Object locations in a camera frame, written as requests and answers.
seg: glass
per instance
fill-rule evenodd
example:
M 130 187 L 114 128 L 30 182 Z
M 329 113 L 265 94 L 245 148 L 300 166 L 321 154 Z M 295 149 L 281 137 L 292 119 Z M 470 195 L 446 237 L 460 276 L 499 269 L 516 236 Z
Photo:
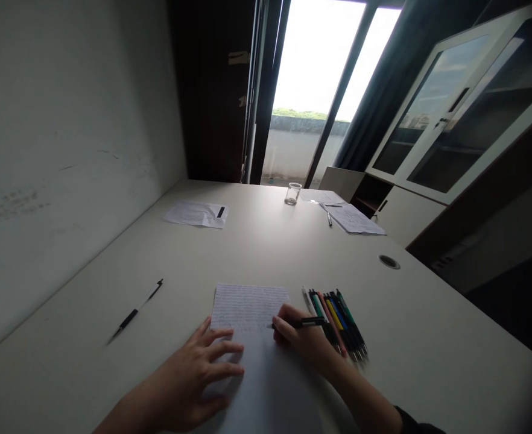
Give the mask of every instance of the glass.
M 410 182 L 446 193 L 532 103 L 532 19 L 489 67 Z
M 486 40 L 487 35 L 483 35 L 437 54 L 399 120 L 399 126 L 394 129 L 376 159 L 373 165 L 375 169 L 394 175 L 429 125 L 431 116 L 440 110 L 441 104 L 464 78 Z
M 355 116 L 400 13 L 400 9 L 377 9 L 367 37 L 364 40 L 361 53 L 356 61 L 349 85 L 340 103 L 336 120 L 332 124 L 331 135 L 326 141 L 325 149 L 314 172 L 314 178 L 310 184 L 311 189 L 318 188 L 322 177 L 325 175 L 326 168 L 334 165 L 338 151 L 343 145 L 346 131 Z
M 290 3 L 261 184 L 306 181 L 364 7 L 336 0 Z
M 301 188 L 302 185 L 298 183 L 288 184 L 288 190 L 286 191 L 286 197 L 284 198 L 284 201 L 288 205 L 296 205 L 296 202 L 298 202 L 298 196 L 300 195 Z

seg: white desk surface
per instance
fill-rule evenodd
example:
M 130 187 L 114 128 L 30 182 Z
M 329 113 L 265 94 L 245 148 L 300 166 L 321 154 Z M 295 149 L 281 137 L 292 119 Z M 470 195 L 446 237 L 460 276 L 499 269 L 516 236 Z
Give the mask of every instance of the white desk surface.
M 530 350 L 388 237 L 330 228 L 318 205 L 286 205 L 285 192 L 173 187 L 0 344 L 0 432 L 90 432 L 211 312 L 218 282 L 283 286 L 302 308 L 302 285 L 339 288 L 369 348 L 364 375 L 419 421 L 491 433 L 532 415 Z M 175 200 L 229 205 L 225 229 L 163 222 Z M 153 302 L 106 346 L 160 278 Z

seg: desk hole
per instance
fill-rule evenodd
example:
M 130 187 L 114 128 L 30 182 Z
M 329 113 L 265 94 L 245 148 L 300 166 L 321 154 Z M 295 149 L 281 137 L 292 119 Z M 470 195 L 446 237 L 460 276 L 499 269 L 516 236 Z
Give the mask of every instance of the desk hole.
M 391 257 L 388 257 L 386 255 L 379 255 L 378 256 L 379 258 L 379 261 L 381 261 L 382 264 L 386 265 L 387 267 L 389 268 L 392 268 L 392 269 L 399 269 L 401 268 L 401 266 L 399 265 L 399 263 L 397 261 L 395 261 L 393 258 Z

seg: tree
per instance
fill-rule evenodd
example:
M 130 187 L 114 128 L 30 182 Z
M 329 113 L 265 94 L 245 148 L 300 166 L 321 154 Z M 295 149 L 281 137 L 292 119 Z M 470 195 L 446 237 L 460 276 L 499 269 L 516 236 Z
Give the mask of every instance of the tree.
M 273 109 L 272 114 L 276 116 L 290 116 L 291 118 L 322 119 L 322 120 L 325 120 L 328 117 L 326 113 L 311 112 L 310 110 L 307 110 L 306 112 L 297 112 L 293 108 L 283 108 L 283 107 L 278 107 L 278 108 Z

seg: paper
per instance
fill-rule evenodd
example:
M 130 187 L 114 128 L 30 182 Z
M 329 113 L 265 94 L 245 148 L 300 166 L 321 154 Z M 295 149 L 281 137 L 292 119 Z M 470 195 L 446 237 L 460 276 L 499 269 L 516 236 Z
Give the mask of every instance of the paper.
M 211 328 L 263 330 L 288 301 L 285 288 L 218 284 L 214 298 Z
M 223 229 L 230 207 L 200 202 L 179 201 L 163 219 L 170 223 Z
M 355 208 L 353 204 L 320 204 L 333 219 L 348 233 L 368 233 L 386 235 L 387 233 L 375 222 Z
M 300 199 L 314 203 L 346 203 L 335 192 L 330 190 L 300 190 Z
M 205 397 L 226 394 L 230 406 L 196 433 L 322 433 L 309 372 L 295 352 L 276 345 L 266 328 L 286 301 L 284 288 L 218 284 L 211 327 L 233 327 L 232 340 L 244 344 L 244 352 L 216 362 L 240 363 L 245 372 L 206 388 Z

